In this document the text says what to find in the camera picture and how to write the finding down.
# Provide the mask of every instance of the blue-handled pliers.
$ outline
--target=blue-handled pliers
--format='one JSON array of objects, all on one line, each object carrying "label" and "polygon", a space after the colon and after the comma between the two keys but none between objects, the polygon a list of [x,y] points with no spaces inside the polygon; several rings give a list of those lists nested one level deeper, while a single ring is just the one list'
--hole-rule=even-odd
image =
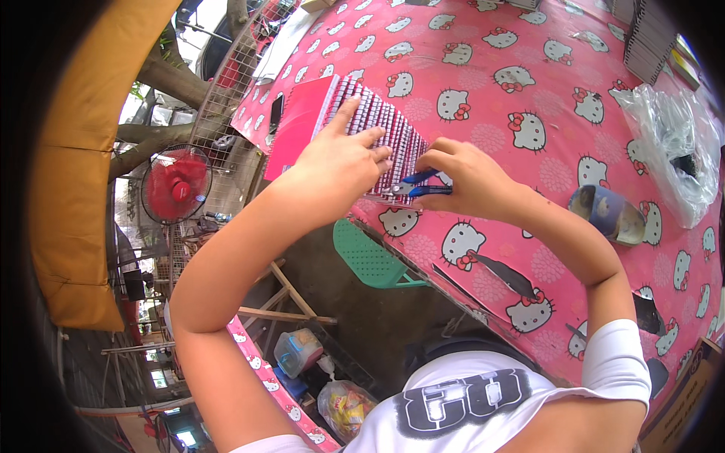
[{"label": "blue-handled pliers", "polygon": [[386,195],[408,195],[409,197],[413,198],[416,196],[428,194],[452,194],[453,187],[449,186],[418,186],[418,184],[422,183],[423,181],[432,176],[437,175],[438,173],[438,170],[431,168],[430,170],[426,170],[424,172],[406,176],[399,183],[393,184],[393,186],[387,191]]}]

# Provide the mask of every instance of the table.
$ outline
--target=table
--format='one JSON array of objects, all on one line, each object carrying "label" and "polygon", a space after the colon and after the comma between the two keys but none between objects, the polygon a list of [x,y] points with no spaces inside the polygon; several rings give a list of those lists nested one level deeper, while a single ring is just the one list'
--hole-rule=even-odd
[{"label": "table", "polygon": [[[610,95],[640,81],[621,62],[626,25],[605,11],[603,1],[577,6],[548,0],[537,13],[482,0],[434,3],[338,0],[278,79],[253,88],[242,101],[238,129],[269,152],[264,116],[277,93],[288,96],[305,80],[353,74],[400,109],[423,137],[470,141],[512,178],[560,206],[585,183],[624,195],[647,217],[647,242],[614,247],[632,291],[654,298],[667,325],[662,336],[640,331],[645,359],[666,370],[658,376],[666,384],[658,386],[653,412],[697,339],[719,334],[713,331],[722,284],[715,239],[720,197],[692,230],[680,228],[661,202]],[[589,40],[575,38],[577,33]],[[669,68],[655,85],[667,91],[679,86]],[[439,290],[538,362],[556,384],[581,383],[585,345],[571,328],[586,331],[584,288],[537,239],[494,221],[394,212],[366,199],[352,214],[384,234],[386,245]],[[537,289],[536,299],[522,299],[470,262],[469,249],[524,274]]]}]

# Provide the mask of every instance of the plastic bag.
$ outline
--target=plastic bag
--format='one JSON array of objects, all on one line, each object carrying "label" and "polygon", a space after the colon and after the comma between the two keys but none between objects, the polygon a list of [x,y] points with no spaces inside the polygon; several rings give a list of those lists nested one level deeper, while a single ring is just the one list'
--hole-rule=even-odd
[{"label": "plastic bag", "polygon": [[694,228],[717,197],[720,174],[721,138],[705,108],[687,89],[669,95],[642,84],[611,93],[664,204],[681,227]]},{"label": "plastic bag", "polygon": [[345,442],[360,432],[360,425],[378,402],[351,381],[328,382],[318,395],[318,412]]}]

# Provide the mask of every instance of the window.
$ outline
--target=window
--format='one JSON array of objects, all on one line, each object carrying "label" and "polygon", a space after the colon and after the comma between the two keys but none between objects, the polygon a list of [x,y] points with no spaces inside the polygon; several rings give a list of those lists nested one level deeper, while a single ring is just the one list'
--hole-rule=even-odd
[{"label": "window", "polygon": [[166,384],[166,378],[164,377],[164,372],[162,370],[152,370],[151,379],[154,380],[154,386],[156,386],[156,388],[168,387],[168,385]]},{"label": "window", "polygon": [[186,446],[194,446],[196,445],[196,439],[194,439],[194,436],[191,435],[191,431],[183,431],[181,433],[176,433],[176,438],[184,443]]}]

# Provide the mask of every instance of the red fan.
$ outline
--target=red fan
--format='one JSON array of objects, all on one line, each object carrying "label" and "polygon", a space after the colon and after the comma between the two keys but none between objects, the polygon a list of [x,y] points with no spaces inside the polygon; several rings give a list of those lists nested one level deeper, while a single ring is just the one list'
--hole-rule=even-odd
[{"label": "red fan", "polygon": [[151,161],[141,183],[141,202],[150,218],[172,225],[194,215],[211,187],[207,155],[192,145],[174,145]]}]

